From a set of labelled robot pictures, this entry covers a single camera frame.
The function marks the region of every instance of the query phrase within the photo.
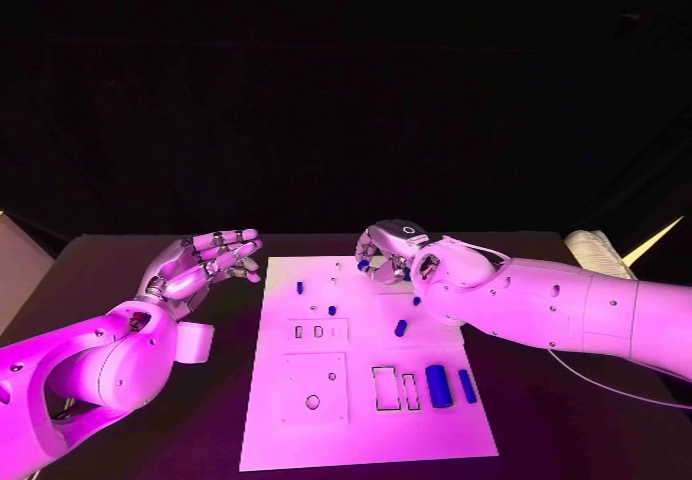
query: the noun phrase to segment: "cable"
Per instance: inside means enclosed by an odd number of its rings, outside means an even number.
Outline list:
[[[562,366],[588,383],[592,383],[598,387],[604,388],[605,390],[609,390],[611,392],[618,393],[619,395],[624,395],[625,397],[635,398],[637,400],[641,400],[648,403],[654,403],[655,405],[663,405],[664,407],[674,407],[674,408],[683,408],[684,410],[692,410],[692,405],[680,405],[679,403],[668,403],[668,402],[661,402],[660,400],[653,400],[645,397],[640,397],[637,395],[632,395],[631,393],[622,392],[612,387],[608,387],[606,385],[602,385],[602,383],[598,383],[595,380],[591,380],[588,377],[585,377],[576,370],[573,370],[572,367],[562,361],[562,359],[555,355],[555,352],[552,350],[547,350],[550,353],[552,357],[555,360],[562,364]]]

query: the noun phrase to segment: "robotic arm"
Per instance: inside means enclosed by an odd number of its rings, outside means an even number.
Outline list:
[[[386,261],[369,265],[376,250]],[[402,220],[371,225],[358,269],[392,284],[406,269],[444,324],[537,348],[615,355],[692,381],[692,288],[625,280],[555,262],[508,258]]]
[[[255,230],[174,242],[147,268],[136,296],[105,315],[0,349],[0,478],[27,476],[144,406],[172,361],[203,363],[213,327],[180,319],[209,285],[258,282]],[[44,387],[72,406],[50,416]]]

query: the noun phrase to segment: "table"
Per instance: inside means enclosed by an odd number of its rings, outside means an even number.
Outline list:
[[[546,232],[454,233],[510,256],[575,264]],[[263,235],[256,259],[347,255],[357,234]],[[66,247],[0,346],[105,313],[131,299],[171,236],[83,236]],[[614,478],[692,476],[692,425],[674,409],[615,395],[576,378],[546,351],[462,327],[498,457],[237,472],[262,285],[216,284],[188,321],[214,325],[209,361],[172,367],[154,401],[41,472],[70,479]],[[598,355],[562,354],[596,380],[671,401],[655,374]]]

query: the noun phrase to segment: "small blue object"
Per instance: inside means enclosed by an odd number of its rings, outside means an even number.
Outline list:
[[[461,380],[461,386],[464,387],[465,401],[468,403],[475,403],[478,399],[475,398],[475,392],[472,391],[471,379],[468,377],[468,372],[465,370],[458,371],[458,378]]]
[[[405,320],[399,320],[399,323],[396,323],[396,328],[393,329],[393,334],[397,336],[397,337],[402,337],[403,336],[403,332],[406,331],[406,326],[407,326],[407,323]]]
[[[451,407],[449,384],[446,383],[446,375],[441,365],[425,367],[425,378],[428,380],[429,400],[435,408]]]

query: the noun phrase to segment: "circular hole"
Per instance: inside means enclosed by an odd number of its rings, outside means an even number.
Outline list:
[[[309,395],[305,400],[305,405],[309,410],[314,410],[320,406],[320,397]]]

